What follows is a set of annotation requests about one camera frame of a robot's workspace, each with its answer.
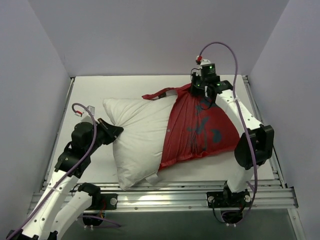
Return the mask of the white pillow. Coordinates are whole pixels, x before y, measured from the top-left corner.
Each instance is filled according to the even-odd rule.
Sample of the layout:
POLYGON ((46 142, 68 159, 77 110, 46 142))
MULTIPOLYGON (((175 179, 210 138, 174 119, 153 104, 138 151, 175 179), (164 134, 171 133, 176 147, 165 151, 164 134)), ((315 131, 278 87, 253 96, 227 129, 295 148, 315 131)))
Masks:
POLYGON ((123 132, 113 142, 113 157, 122 190, 157 176, 171 110, 176 96, 156 100, 107 98, 104 110, 114 126, 123 132))

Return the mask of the red printed pillowcase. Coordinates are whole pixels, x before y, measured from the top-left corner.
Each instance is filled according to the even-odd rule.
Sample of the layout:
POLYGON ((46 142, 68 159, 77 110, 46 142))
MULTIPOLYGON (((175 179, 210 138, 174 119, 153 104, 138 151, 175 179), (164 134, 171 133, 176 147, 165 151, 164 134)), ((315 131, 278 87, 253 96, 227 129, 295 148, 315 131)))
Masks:
POLYGON ((225 112, 204 96, 193 96, 190 84, 167 87, 145 100, 176 97, 164 138, 159 169, 235 150, 239 133, 225 112))

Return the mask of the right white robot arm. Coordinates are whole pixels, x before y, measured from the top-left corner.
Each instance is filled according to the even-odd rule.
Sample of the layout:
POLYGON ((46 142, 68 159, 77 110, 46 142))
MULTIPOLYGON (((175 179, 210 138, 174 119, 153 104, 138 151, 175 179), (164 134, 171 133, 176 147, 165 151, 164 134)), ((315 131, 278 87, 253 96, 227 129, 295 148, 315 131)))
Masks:
POLYGON ((271 158, 274 143, 274 129, 263 125, 241 102, 234 83, 221 80, 214 63, 199 63, 191 74, 191 94, 204 96, 224 111, 235 126, 239 141, 234 150, 237 168, 226 181, 222 193, 223 203, 234 206, 240 201, 240 194, 247 189, 247 183, 258 179, 258 168, 271 158))

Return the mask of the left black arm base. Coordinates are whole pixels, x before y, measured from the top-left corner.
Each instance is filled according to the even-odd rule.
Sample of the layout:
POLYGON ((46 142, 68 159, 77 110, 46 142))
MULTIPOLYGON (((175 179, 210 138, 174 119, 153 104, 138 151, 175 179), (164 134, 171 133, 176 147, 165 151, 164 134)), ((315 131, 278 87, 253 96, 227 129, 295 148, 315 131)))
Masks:
POLYGON ((86 210, 116 210, 118 194, 98 193, 92 197, 91 204, 86 210))

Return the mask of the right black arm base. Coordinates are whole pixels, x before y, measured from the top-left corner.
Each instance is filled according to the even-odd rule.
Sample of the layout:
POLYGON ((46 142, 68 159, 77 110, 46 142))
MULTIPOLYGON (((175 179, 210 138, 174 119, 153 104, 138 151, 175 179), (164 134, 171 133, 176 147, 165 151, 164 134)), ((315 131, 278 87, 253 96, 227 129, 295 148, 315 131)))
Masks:
POLYGON ((225 193, 223 191, 209 191, 206 193, 209 208, 243 208, 251 204, 248 191, 239 193, 225 193))

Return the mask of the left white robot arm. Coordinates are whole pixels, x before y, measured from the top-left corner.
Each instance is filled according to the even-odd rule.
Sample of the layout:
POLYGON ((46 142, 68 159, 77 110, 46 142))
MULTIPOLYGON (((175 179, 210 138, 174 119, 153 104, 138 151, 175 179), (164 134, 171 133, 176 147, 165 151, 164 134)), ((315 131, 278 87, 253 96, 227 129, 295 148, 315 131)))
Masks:
POLYGON ((111 125, 101 118, 76 124, 71 141, 58 157, 36 207, 25 223, 17 230, 11 230, 6 238, 59 240, 85 210, 104 210, 107 201, 100 187, 87 182, 78 185, 71 200, 66 205, 63 203, 91 163, 91 155, 102 145, 113 143, 123 131, 123 127, 111 125))

